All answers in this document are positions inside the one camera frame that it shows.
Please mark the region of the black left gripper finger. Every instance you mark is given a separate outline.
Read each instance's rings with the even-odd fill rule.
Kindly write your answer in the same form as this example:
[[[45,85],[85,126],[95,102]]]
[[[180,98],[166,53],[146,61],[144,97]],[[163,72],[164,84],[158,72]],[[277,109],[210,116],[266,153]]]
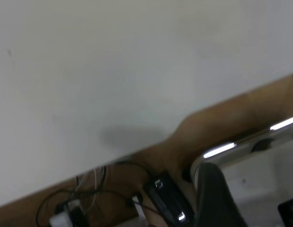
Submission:
[[[221,169],[213,163],[198,167],[195,227],[246,227]]]

